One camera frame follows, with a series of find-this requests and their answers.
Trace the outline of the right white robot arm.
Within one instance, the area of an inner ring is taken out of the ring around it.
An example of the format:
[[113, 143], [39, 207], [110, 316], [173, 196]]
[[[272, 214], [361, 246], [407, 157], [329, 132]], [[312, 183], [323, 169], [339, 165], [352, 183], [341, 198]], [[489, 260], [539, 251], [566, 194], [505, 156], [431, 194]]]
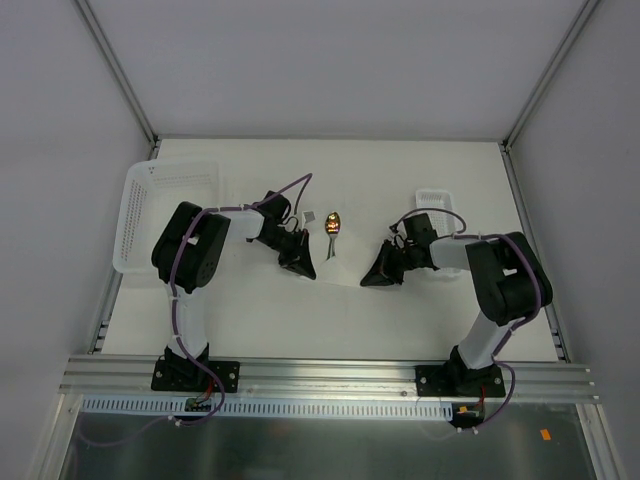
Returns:
[[421, 396], [490, 394], [500, 377], [496, 357], [518, 329], [551, 303], [552, 286], [523, 233], [468, 235], [461, 229], [440, 236], [431, 211], [414, 209], [390, 226], [393, 234], [403, 227], [404, 238], [382, 243], [360, 285], [401, 285], [404, 274], [417, 269], [469, 272], [479, 314], [444, 364], [416, 373], [416, 388]]

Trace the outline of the iridescent gold spoon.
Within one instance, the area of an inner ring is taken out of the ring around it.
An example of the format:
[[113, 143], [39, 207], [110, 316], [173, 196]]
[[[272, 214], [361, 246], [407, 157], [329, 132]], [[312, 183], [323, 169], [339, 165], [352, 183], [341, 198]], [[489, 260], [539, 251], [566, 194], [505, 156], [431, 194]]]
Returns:
[[328, 214], [325, 220], [325, 233], [329, 238], [328, 249], [327, 249], [327, 257], [329, 260], [336, 255], [335, 244], [337, 237], [340, 233], [342, 226], [342, 221], [339, 213], [337, 211], [331, 212]]

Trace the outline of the white paper napkin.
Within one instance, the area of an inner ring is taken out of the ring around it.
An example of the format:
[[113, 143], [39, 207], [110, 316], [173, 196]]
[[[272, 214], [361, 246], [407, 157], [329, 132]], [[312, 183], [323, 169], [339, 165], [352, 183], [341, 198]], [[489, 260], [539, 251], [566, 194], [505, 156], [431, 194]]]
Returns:
[[334, 247], [335, 255], [329, 257], [329, 237], [325, 233], [311, 236], [310, 252], [317, 280], [337, 286], [359, 288], [362, 278], [377, 257], [379, 244], [349, 232], [341, 232]]

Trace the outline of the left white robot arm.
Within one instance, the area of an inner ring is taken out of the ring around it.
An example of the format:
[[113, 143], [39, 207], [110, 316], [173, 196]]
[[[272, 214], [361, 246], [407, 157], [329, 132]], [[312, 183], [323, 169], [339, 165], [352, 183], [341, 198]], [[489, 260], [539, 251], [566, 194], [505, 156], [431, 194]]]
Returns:
[[289, 200], [273, 191], [249, 206], [203, 209], [187, 201], [178, 205], [151, 254], [171, 313], [171, 339], [155, 363], [152, 390], [237, 391], [240, 364], [209, 359], [202, 290], [214, 277], [224, 246], [236, 241], [258, 241], [278, 253], [281, 268], [314, 280], [308, 231], [284, 227], [290, 210]]

